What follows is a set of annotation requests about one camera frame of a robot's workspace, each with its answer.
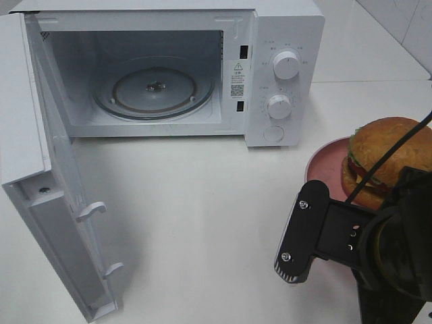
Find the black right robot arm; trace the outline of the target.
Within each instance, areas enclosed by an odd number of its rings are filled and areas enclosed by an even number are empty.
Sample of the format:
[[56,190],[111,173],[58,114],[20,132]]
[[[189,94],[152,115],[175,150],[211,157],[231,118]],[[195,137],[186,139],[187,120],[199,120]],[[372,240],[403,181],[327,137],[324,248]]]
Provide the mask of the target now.
[[405,167],[376,211],[332,199],[319,180],[307,182],[274,268],[299,284],[316,258],[352,270],[363,323],[412,323],[431,300],[431,174]]

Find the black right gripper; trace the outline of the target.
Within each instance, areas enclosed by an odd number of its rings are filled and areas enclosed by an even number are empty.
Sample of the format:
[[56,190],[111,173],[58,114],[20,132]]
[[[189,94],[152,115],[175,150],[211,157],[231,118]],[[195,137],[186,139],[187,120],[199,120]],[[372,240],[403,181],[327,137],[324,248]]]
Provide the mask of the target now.
[[336,200],[319,180],[301,187],[274,261],[288,284],[306,281],[313,259],[354,270],[370,290],[431,300],[431,173],[405,167],[378,211]]

